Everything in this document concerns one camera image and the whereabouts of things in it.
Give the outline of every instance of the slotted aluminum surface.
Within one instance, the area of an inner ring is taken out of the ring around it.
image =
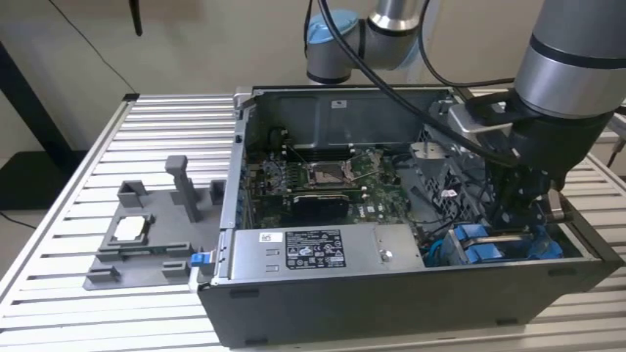
[[[0,351],[224,350],[186,285],[100,291],[81,286],[117,206],[118,182],[140,179],[148,189],[173,188],[162,172],[169,154],[188,156],[197,186],[225,177],[230,102],[226,95],[185,95],[141,96],[136,103],[122,104],[0,282],[0,290],[9,287],[0,304]],[[591,156],[571,171],[564,194],[626,259],[626,185]],[[626,348],[626,268],[591,292],[561,297],[527,326],[299,347],[299,351],[618,351]]]

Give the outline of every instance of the warning label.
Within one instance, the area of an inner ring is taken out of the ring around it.
[[[345,267],[339,230],[288,231],[284,237],[286,267],[291,270]]]

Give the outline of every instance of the wall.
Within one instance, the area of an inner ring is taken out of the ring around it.
[[[305,0],[141,1],[142,37],[126,0],[56,0],[104,58],[144,94],[232,92],[307,84]],[[367,15],[375,0],[332,0]],[[73,147],[88,148],[129,91],[46,0],[0,1],[0,40]],[[404,82],[404,73],[383,75]],[[355,83],[364,78],[353,75]],[[0,101],[0,157],[36,149]]]
[[[541,4],[543,0],[433,0],[427,19],[436,16],[436,23],[425,39],[440,75],[456,82],[513,77]],[[436,82],[421,65],[413,77]]]

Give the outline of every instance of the black cable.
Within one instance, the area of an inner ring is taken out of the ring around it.
[[[419,46],[419,55],[421,56],[423,64],[427,66],[429,74],[437,79],[440,83],[443,83],[447,86],[456,87],[456,88],[484,87],[484,86],[493,86],[496,84],[512,83],[513,78],[501,78],[501,79],[493,79],[491,81],[457,83],[457,82],[448,81],[445,78],[440,76],[440,74],[433,69],[432,64],[429,63],[427,51],[423,45],[423,20],[427,16],[428,3],[429,3],[429,0],[425,0],[423,2],[421,13],[419,14],[417,46]]]
[[[4,219],[6,219],[8,221],[10,221],[12,223],[14,223],[14,224],[18,224],[18,225],[21,225],[21,226],[29,227],[29,228],[32,228],[33,230],[37,229],[37,227],[34,227],[34,226],[26,224],[25,222],[21,222],[21,221],[17,221],[17,220],[14,220],[14,219],[10,219],[10,218],[6,216],[6,214],[4,214],[1,211],[0,211],[0,216],[1,216]]]
[[[499,153],[492,152],[491,150],[485,149],[483,146],[472,143],[468,139],[465,139],[460,134],[457,134],[452,129],[441,123],[437,119],[431,117],[424,111],[419,110],[389,87],[389,85],[380,79],[380,77],[375,74],[367,64],[363,62],[360,57],[353,52],[352,48],[349,47],[348,43],[343,39],[341,34],[336,28],[335,22],[331,18],[331,10],[328,9],[328,5],[325,0],[317,0],[317,4],[320,5],[321,16],[324,17],[324,21],[328,27],[328,30],[332,34],[332,37],[339,44],[345,55],[352,60],[353,64],[359,67],[360,72],[363,72],[364,76],[372,82],[372,84],[380,89],[380,91],[389,97],[389,99],[399,105],[404,110],[411,112],[427,125],[429,125],[437,132],[451,139],[459,146],[464,147],[468,151],[477,154],[484,159],[489,160],[492,163],[512,167],[517,164],[517,159],[508,156],[501,155]]]
[[[445,227],[448,227],[449,225],[453,224],[453,221],[456,221],[456,219],[460,217],[460,212],[455,215],[455,217],[452,218],[452,220],[449,220],[448,222],[445,222],[443,225],[440,225],[436,229],[433,229],[432,231],[428,231],[425,232],[425,234],[428,235],[433,235],[436,232],[441,231]]]
[[[606,167],[608,167],[608,168],[612,166],[612,163],[615,162],[616,153],[618,152],[610,153],[608,162],[606,163]]]
[[[52,6],[54,7],[54,9],[57,9],[57,12],[60,13],[60,15],[62,16],[62,18],[65,19],[65,21],[69,23],[69,26],[76,30],[76,32],[80,34],[80,36],[82,37],[82,39],[85,40],[86,44],[89,44],[90,48],[93,49],[93,51],[96,52],[96,55],[100,57],[100,60],[102,61],[102,63],[108,66],[108,68],[110,68],[110,71],[113,71],[113,73],[117,75],[117,77],[124,81],[124,83],[126,84],[129,90],[136,93],[137,91],[134,90],[133,86],[129,85],[126,79],[121,76],[121,74],[118,74],[117,70],[110,66],[110,64],[106,62],[106,60],[104,59],[104,57],[101,56],[100,54],[100,51],[96,49],[96,47],[93,46],[93,44],[90,43],[90,41],[86,39],[85,35],[82,34],[82,32],[80,31],[80,29],[74,26],[74,24],[69,21],[69,18],[66,17],[66,15],[64,14],[64,12],[60,10],[58,6],[54,4],[54,2],[52,0],[48,0],[48,2],[52,4]]]
[[[428,224],[436,224],[437,222],[445,221],[449,219],[449,216],[445,216],[443,219],[439,220],[432,220],[432,221],[413,221],[413,224],[417,225],[428,225]]]
[[[309,48],[309,23],[311,23],[311,7],[313,6],[313,0],[309,0],[309,5],[305,8],[305,15],[304,15],[304,30],[301,31],[303,33],[303,40],[304,40],[304,57],[305,56],[305,51]]]

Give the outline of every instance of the motherboard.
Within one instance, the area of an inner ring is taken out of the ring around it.
[[[381,149],[349,151],[339,161],[296,160],[269,153],[248,164],[252,228],[329,224],[409,224],[411,202],[392,157]]]

